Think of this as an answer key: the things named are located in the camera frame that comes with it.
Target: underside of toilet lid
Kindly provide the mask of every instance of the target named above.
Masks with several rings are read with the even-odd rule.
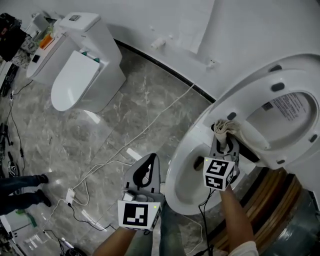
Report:
[[[253,113],[259,115],[256,110],[263,105],[267,104],[268,107],[268,104],[274,99],[282,99],[292,93],[301,93],[306,96],[308,101],[312,102],[312,117],[309,119],[307,127],[298,135],[290,138],[290,141],[278,143],[276,147],[265,149],[250,143],[243,136],[240,138],[266,166],[278,169],[303,155],[318,138],[320,130],[319,81],[320,71],[311,73],[299,69],[285,69],[268,73],[238,89],[223,101],[218,100],[208,114],[206,125],[212,125],[219,119],[229,119],[238,122],[242,129],[246,129],[248,126],[245,124],[248,123]]]
[[[59,111],[72,108],[90,87],[99,68],[98,62],[73,51],[53,83],[51,102],[54,108]]]

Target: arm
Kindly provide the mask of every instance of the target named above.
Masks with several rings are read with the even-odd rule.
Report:
[[[222,210],[226,222],[226,232],[229,240],[229,251],[248,241],[254,241],[254,232],[251,223],[238,202],[231,186],[220,191]]]
[[[119,227],[94,251],[92,256],[124,256],[136,230]]]

